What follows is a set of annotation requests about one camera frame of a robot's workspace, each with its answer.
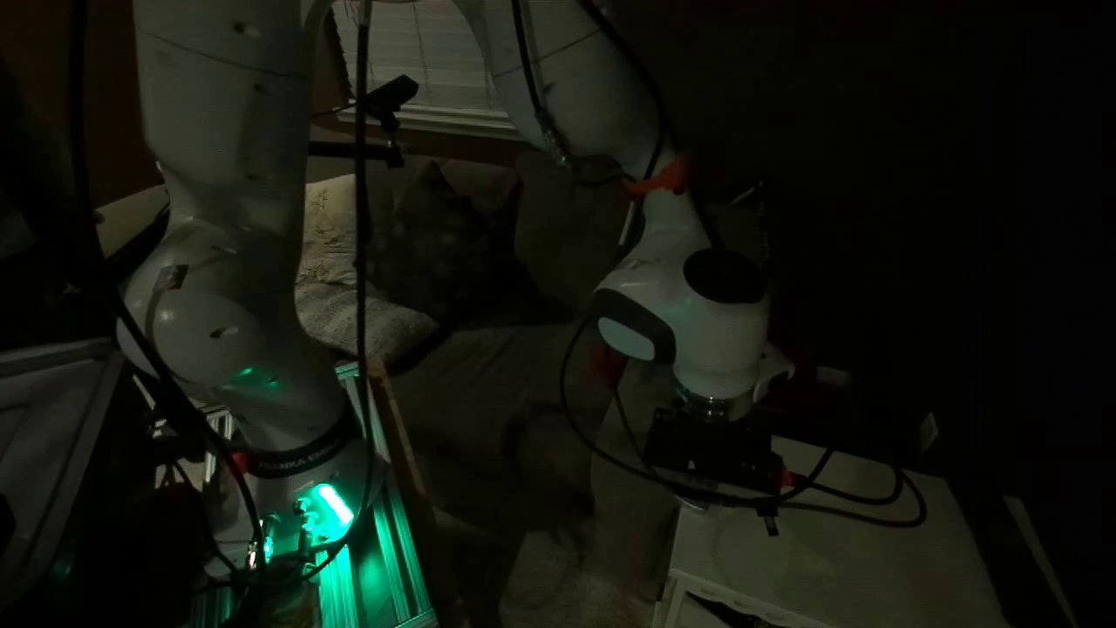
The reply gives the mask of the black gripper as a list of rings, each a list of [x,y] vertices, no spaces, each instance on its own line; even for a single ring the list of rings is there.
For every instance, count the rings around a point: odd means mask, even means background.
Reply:
[[[732,487],[776,492],[783,464],[773,454],[773,436],[759,417],[730,417],[661,405],[652,412],[646,464]]]

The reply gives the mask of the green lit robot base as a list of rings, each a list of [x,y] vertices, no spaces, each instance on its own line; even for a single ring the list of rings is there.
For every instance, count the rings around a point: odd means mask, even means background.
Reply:
[[[271,510],[242,583],[213,583],[187,628],[438,628],[411,524],[411,467],[377,377],[345,364],[337,385],[359,436],[332,476],[304,479]]]

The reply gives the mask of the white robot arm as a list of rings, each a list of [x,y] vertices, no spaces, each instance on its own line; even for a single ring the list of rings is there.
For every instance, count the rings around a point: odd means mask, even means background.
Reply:
[[[636,170],[639,229],[597,281],[589,322],[682,393],[757,387],[768,292],[711,240],[652,86],[593,0],[452,0],[515,133]],[[129,359],[244,429],[286,497],[350,456],[356,421],[296,316],[310,143],[310,52],[328,0],[136,0],[143,137],[171,223],[127,307]]]

